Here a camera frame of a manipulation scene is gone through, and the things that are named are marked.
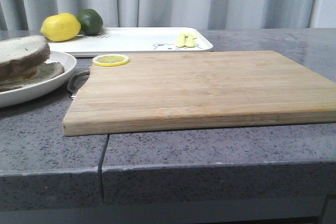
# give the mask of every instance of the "gray countertop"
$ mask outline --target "gray countertop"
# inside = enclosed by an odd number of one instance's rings
[[[214,51],[275,50],[336,81],[336,29],[201,33]],[[336,194],[336,123],[64,137],[70,104],[63,85],[0,109],[0,210]]]

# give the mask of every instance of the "white plate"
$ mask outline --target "white plate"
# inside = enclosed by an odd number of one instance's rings
[[[71,77],[77,61],[75,57],[70,54],[52,51],[50,54],[50,59],[47,60],[47,63],[57,61],[64,66],[65,72],[63,74],[50,80],[33,84],[24,88],[0,92],[0,108],[38,98],[51,92],[52,90],[59,88]]]
[[[175,47],[181,31],[197,34],[193,48]],[[211,51],[213,45],[196,29],[187,27],[116,27],[104,28],[96,36],[79,35],[64,42],[49,42],[50,50],[75,57],[94,57],[110,53]]]

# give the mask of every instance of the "bread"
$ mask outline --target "bread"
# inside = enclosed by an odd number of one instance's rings
[[[0,81],[31,74],[34,68],[49,59],[49,55],[49,44],[43,36],[0,41]]]
[[[0,92],[24,88],[33,84],[37,84],[64,73],[64,67],[59,62],[42,63],[37,67],[37,74],[30,80],[22,81],[20,83],[12,83],[0,85]]]
[[[27,81],[37,76],[37,74],[38,74],[37,67],[34,67],[31,69],[28,69],[27,71],[24,71],[18,74],[13,74],[9,78],[5,78],[4,80],[0,81],[0,85]]]

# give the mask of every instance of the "bamboo cutting board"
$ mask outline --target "bamboo cutting board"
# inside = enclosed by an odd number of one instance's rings
[[[129,57],[91,67],[66,136],[336,122],[336,83],[274,51]]]

